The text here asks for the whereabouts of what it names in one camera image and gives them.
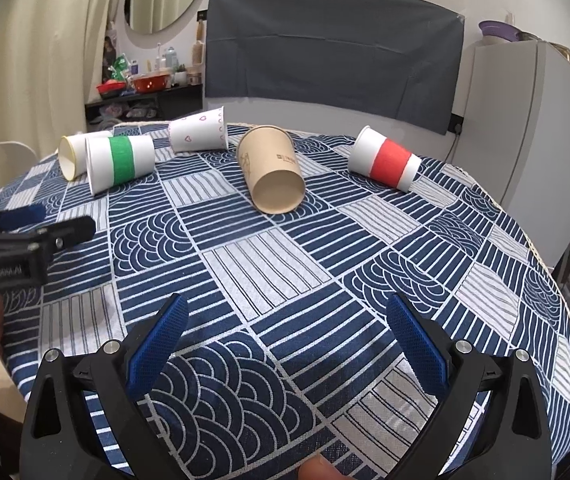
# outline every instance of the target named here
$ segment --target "bottle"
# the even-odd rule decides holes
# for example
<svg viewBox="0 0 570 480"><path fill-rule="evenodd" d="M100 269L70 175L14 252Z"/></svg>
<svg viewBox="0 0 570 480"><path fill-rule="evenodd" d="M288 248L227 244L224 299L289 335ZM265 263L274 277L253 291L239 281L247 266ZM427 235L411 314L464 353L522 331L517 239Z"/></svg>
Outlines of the bottle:
<svg viewBox="0 0 570 480"><path fill-rule="evenodd" d="M193 66L201 65L205 62L204 49L205 44L203 39L205 38L205 23L203 20L199 20L196 25L196 43L191 47L191 64Z"/></svg>
<svg viewBox="0 0 570 480"><path fill-rule="evenodd" d="M172 70L176 69L176 65L178 65L178 56L176 56L176 51L174 47L171 46L167 49L167 53L165 54L167 59L167 68L171 68Z"/></svg>
<svg viewBox="0 0 570 480"><path fill-rule="evenodd" d="M156 55L156 63L154 65L154 70L158 72L161 70L161 44L156 44L156 48L158 49L158 54Z"/></svg>

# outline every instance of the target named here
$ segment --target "blue and white tablecloth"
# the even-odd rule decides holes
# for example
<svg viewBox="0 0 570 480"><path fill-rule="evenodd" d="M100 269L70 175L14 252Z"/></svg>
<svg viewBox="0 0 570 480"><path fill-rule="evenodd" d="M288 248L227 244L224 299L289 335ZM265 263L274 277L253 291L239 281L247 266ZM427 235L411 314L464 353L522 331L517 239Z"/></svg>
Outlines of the blue and white tablecloth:
<svg viewBox="0 0 570 480"><path fill-rule="evenodd" d="M570 315L515 221L448 164L425 158L403 194L348 173L353 139L300 132L305 200L263 215L236 163L246 130L229 126L228 152L174 156L166 124L119 126L153 137L153 174L92 198L51 156L0 190L0 209L43 202L47 222L97 224L47 285L6 295L5 359L23 395L47 349L93 352L180 292L188 329L140 408L190 477L295 478L317 450L344 474L384 477L436 405L385 323L401 290L453 338L533 356L558 462L570 449ZM127 469L88 399L111 463Z"/></svg>

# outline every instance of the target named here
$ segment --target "white paper cup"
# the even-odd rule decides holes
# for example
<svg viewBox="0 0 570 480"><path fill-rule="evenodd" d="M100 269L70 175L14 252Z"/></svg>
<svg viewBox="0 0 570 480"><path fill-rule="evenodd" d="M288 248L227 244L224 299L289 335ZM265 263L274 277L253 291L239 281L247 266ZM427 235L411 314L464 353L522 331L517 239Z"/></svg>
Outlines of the white paper cup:
<svg viewBox="0 0 570 480"><path fill-rule="evenodd" d="M169 138L175 153L228 149L223 107L172 121Z"/></svg>
<svg viewBox="0 0 570 480"><path fill-rule="evenodd" d="M92 196L154 171L156 153L148 135L90 138L86 150Z"/></svg>
<svg viewBox="0 0 570 480"><path fill-rule="evenodd" d="M91 132L89 134L76 134L60 139L58 146L58 163L63 176L73 180L87 171L87 156L85 142L87 139L111 137L111 132Z"/></svg>
<svg viewBox="0 0 570 480"><path fill-rule="evenodd" d="M393 140L365 126L351 149L347 169L408 192L421 159Z"/></svg>

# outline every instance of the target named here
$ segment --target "plant pot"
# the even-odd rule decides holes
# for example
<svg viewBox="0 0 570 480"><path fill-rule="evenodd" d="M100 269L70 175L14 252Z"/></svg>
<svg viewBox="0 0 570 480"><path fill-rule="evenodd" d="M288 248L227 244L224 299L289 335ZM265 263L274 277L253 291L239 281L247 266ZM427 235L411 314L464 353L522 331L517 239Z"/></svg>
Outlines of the plant pot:
<svg viewBox="0 0 570 480"><path fill-rule="evenodd" d="M187 72L176 72L174 74L174 84L179 86L187 85Z"/></svg>

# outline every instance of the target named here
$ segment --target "cup with red band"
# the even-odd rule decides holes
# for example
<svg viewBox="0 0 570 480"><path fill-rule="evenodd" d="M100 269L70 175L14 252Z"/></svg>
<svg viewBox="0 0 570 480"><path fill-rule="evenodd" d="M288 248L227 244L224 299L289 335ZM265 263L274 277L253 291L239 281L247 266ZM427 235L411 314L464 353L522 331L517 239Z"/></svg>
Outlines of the cup with red band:
<svg viewBox="0 0 570 480"><path fill-rule="evenodd" d="M408 192L421 159L365 126L351 149L347 168L354 173Z"/></svg>

